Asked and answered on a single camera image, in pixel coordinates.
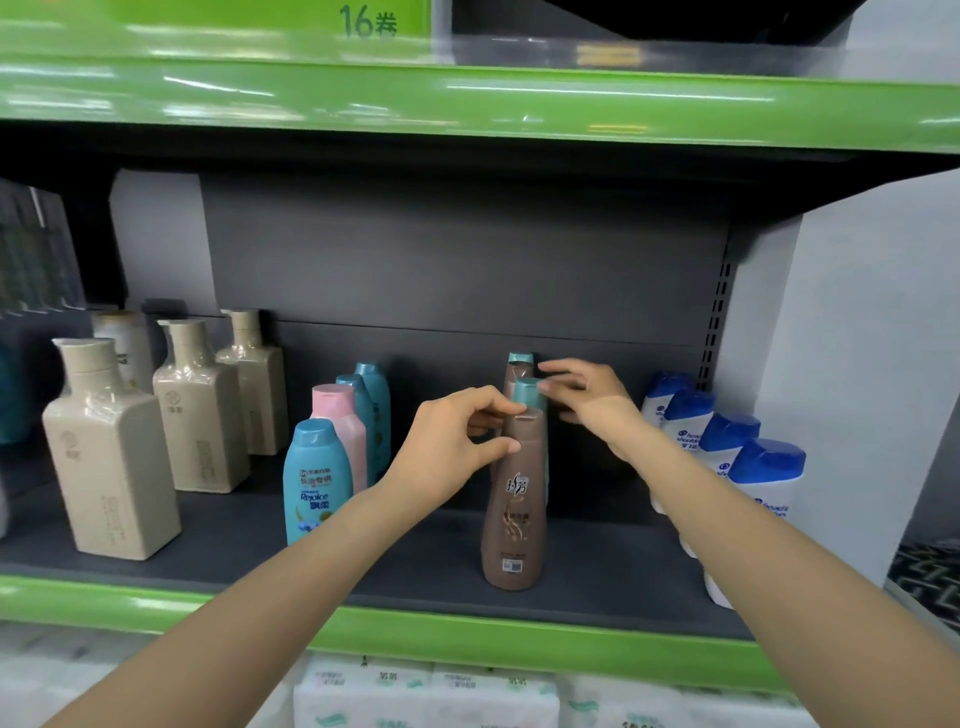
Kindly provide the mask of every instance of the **right arm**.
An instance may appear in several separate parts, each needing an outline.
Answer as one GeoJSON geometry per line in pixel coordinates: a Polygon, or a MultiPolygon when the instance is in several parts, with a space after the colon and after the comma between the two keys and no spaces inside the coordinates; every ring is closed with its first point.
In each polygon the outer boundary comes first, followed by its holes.
{"type": "Polygon", "coordinates": [[[646,481],[821,726],[960,724],[960,656],[874,584],[640,416],[613,370],[543,362],[540,385],[646,481]]]}

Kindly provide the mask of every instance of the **hand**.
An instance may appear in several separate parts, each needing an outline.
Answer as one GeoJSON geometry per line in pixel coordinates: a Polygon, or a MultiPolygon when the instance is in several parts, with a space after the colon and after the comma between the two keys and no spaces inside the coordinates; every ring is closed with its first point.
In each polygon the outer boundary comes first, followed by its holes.
{"type": "Polygon", "coordinates": [[[503,426],[504,415],[518,415],[525,409],[490,385],[424,402],[384,480],[423,494],[430,510],[439,507],[480,468],[520,450],[520,443],[510,437],[475,445],[468,435],[503,426]]]}
{"type": "Polygon", "coordinates": [[[555,359],[540,364],[543,372],[557,372],[539,389],[551,400],[570,408],[561,419],[580,423],[603,440],[621,460],[619,443],[632,427],[646,425],[627,390],[606,364],[582,359],[555,359]]]}

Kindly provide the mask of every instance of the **white bottle with gold cap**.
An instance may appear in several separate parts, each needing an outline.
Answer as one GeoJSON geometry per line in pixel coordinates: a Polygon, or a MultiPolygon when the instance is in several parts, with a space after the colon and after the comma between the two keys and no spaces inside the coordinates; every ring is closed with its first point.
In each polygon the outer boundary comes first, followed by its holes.
{"type": "Polygon", "coordinates": [[[263,343],[256,308],[225,308],[223,313],[233,323],[233,346],[220,349],[217,361],[234,364],[240,374],[247,452],[276,455],[290,439],[283,350],[263,343]]]}
{"type": "Polygon", "coordinates": [[[197,319],[158,322],[167,363],[154,374],[179,491],[229,493],[250,474],[236,367],[217,363],[197,319]]]}
{"type": "Polygon", "coordinates": [[[93,335],[113,339],[120,376],[134,389],[154,391],[154,358],[150,352],[147,322],[137,311],[95,311],[93,335]]]}
{"type": "Polygon", "coordinates": [[[43,411],[77,549],[142,561],[180,533],[153,395],[120,375],[111,339],[54,339],[67,387],[43,411]]]}

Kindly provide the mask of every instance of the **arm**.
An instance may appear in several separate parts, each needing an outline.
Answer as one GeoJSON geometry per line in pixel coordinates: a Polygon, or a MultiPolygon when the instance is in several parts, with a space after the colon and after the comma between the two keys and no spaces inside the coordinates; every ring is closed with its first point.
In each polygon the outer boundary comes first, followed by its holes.
{"type": "Polygon", "coordinates": [[[957,724],[960,657],[919,620],[648,425],[610,367],[540,367],[566,373],[544,394],[634,466],[820,725],[957,724]]]}
{"type": "Polygon", "coordinates": [[[251,571],[51,718],[48,728],[244,726],[373,562],[479,468],[516,452],[524,406],[493,387],[424,402],[383,480],[251,571]]]}

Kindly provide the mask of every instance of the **green shelf edge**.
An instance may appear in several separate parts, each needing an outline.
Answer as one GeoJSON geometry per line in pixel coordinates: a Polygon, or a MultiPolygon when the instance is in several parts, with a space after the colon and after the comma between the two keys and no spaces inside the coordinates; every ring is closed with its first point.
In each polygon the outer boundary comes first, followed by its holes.
{"type": "Polygon", "coordinates": [[[0,118],[960,153],[960,86],[622,71],[4,56],[0,118]]]}
{"type": "MultiPolygon", "coordinates": [[[[0,575],[0,619],[13,621],[161,633],[211,598],[187,592],[0,575]]],[[[787,692],[759,647],[737,640],[340,607],[311,646],[428,662],[787,692]]]]}

